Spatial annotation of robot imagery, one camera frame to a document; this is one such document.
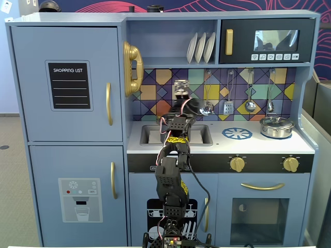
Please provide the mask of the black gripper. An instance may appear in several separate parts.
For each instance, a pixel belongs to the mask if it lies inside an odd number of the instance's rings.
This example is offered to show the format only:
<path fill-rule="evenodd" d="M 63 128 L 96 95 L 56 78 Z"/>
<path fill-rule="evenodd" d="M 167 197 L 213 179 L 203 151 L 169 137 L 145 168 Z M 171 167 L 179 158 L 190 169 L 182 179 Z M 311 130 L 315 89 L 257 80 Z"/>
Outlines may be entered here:
<path fill-rule="evenodd" d="M 188 116 L 185 106 L 189 99 L 177 99 L 173 101 L 173 106 L 169 110 L 170 116 Z"/>

